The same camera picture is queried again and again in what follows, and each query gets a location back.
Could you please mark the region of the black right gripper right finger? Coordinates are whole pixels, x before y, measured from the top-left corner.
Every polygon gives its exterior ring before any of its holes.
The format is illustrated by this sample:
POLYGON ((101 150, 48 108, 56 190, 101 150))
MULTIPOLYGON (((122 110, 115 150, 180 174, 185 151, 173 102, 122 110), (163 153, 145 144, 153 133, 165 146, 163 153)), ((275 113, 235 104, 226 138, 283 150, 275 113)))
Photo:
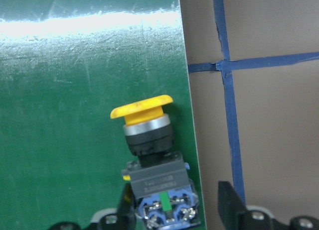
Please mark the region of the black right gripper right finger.
POLYGON ((218 182, 218 213, 226 230, 240 230, 246 205, 228 181, 218 182))

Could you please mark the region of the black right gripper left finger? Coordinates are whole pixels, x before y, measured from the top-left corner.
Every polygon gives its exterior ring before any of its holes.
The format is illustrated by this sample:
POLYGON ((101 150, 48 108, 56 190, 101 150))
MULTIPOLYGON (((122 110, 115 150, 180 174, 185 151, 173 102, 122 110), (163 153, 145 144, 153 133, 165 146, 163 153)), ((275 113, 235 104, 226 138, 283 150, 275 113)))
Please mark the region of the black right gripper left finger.
POLYGON ((117 230, 135 230, 135 197, 130 183, 126 183, 117 208, 117 230))

